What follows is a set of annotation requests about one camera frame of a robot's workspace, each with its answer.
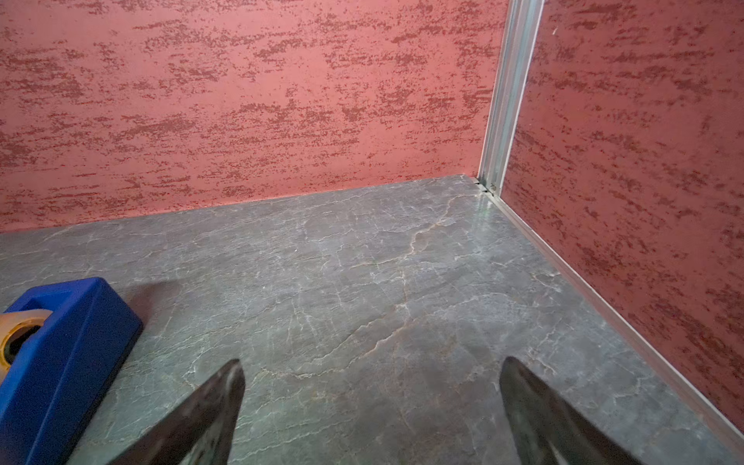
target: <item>marble surface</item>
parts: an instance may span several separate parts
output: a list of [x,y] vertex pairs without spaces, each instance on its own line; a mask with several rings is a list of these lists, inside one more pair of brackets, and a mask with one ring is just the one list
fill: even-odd
[[517,464],[524,361],[647,464],[734,458],[465,176],[0,235],[0,304],[101,276],[146,320],[69,461],[233,357],[236,464]]

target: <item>aluminum corner profile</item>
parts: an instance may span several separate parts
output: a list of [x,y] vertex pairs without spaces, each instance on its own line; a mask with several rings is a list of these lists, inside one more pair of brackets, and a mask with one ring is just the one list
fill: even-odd
[[543,0],[511,0],[483,145],[479,182],[501,195],[519,107],[525,93]]

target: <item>textured plaster wall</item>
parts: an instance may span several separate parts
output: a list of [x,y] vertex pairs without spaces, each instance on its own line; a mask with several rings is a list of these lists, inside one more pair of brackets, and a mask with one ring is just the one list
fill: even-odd
[[506,0],[0,6],[0,231],[475,174]]
[[545,3],[503,197],[744,428],[744,6]]

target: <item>wall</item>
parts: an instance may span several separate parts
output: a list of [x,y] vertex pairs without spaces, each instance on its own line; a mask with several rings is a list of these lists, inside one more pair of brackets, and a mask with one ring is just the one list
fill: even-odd
[[0,230],[473,175],[506,4],[4,2]]
[[740,429],[743,20],[546,2],[502,194]]

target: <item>blue plastic block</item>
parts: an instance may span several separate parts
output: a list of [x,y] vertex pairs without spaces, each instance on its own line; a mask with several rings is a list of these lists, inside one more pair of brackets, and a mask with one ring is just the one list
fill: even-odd
[[0,385],[0,464],[67,460],[142,331],[102,278],[34,287],[5,312],[52,314]]

